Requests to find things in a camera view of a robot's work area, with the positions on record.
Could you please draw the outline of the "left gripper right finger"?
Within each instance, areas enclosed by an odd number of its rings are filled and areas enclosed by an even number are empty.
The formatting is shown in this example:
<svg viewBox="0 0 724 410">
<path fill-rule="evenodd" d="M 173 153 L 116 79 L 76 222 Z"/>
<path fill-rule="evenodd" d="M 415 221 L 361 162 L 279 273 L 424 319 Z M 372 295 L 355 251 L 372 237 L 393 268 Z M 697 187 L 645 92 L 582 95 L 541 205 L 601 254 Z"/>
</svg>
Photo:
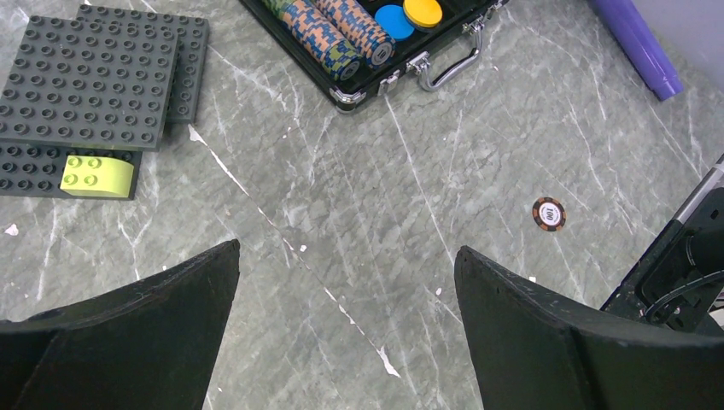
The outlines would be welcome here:
<svg viewBox="0 0 724 410">
<path fill-rule="evenodd" d="M 454 282 L 486 409 L 720 409 L 721 337 L 601 312 L 464 246 Z"/>
</svg>

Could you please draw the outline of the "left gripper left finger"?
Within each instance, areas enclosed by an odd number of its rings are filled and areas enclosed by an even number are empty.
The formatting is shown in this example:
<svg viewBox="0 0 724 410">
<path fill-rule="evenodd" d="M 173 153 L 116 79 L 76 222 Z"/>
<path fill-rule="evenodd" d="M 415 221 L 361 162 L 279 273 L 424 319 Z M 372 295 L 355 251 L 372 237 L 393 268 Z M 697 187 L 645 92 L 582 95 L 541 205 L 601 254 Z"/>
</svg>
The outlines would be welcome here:
<svg viewBox="0 0 724 410">
<path fill-rule="evenodd" d="M 1 323 L 4 409 L 200 409 L 240 278 L 220 243 L 105 294 Z"/>
</svg>

